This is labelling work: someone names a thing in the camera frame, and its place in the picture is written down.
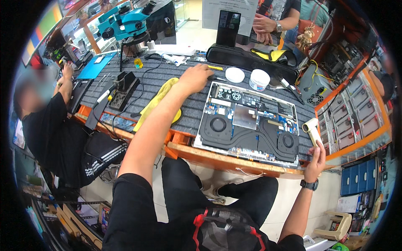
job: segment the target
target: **paper sign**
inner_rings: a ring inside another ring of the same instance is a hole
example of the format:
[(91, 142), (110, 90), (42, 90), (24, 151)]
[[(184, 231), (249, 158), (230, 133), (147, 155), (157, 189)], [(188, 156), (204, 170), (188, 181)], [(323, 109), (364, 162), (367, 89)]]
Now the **paper sign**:
[(250, 36), (252, 22), (257, 10), (258, 0), (203, 0), (202, 27), (218, 29), (218, 20), (221, 10), (241, 13), (238, 34)]

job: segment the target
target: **white container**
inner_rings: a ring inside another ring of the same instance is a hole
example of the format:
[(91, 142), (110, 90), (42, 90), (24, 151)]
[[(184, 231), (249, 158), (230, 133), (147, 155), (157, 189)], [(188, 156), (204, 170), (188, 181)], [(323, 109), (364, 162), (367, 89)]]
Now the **white container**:
[(252, 71), (250, 81), (248, 82), (251, 88), (256, 91), (262, 92), (265, 90), (271, 78), (268, 73), (263, 70), (255, 69)]

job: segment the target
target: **hand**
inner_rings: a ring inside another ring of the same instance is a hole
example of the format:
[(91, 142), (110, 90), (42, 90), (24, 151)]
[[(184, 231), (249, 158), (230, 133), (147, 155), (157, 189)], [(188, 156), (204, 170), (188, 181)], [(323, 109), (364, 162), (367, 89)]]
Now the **hand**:
[(187, 95), (201, 91), (207, 83), (207, 78), (213, 75), (213, 71), (206, 64), (197, 64), (194, 67), (188, 68), (178, 80), (175, 86), (180, 86), (180, 89)]
[(264, 15), (256, 13), (252, 27), (254, 31), (260, 33), (271, 33), (276, 29), (276, 22)]
[(71, 66), (71, 63), (65, 63), (64, 68), (62, 69), (63, 77), (64, 79), (70, 80), (71, 77), (73, 76), (73, 67)]
[(304, 180), (307, 183), (316, 182), (318, 176), (325, 167), (324, 146), (318, 140), (316, 140), (316, 143), (319, 147), (312, 147), (308, 150), (309, 154), (313, 154), (313, 160), (308, 164), (304, 171)]

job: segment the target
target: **stuffed toy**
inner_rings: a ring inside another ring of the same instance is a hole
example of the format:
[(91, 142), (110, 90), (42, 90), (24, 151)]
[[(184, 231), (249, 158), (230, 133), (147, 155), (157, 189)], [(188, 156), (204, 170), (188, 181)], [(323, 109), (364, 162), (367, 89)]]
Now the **stuffed toy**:
[(295, 45), (299, 50), (303, 52), (304, 46), (306, 44), (311, 43), (311, 38), (314, 37), (314, 24), (310, 25), (309, 27), (304, 28), (304, 34), (300, 34), (297, 36), (299, 39), (299, 42), (297, 42)]

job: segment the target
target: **microscope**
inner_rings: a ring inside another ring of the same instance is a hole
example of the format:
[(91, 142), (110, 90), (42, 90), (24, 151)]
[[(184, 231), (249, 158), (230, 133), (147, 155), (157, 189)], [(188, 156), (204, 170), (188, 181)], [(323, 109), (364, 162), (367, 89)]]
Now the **microscope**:
[(114, 7), (98, 18), (99, 31), (97, 35), (103, 39), (115, 37), (116, 40), (121, 40), (120, 50), (120, 71), (122, 71), (122, 55), (123, 47), (131, 46), (133, 53), (137, 57), (145, 54), (139, 45), (141, 42), (148, 41), (150, 38), (147, 32), (146, 19), (150, 16), (156, 3), (150, 1), (143, 8), (130, 10), (129, 6), (121, 8)]

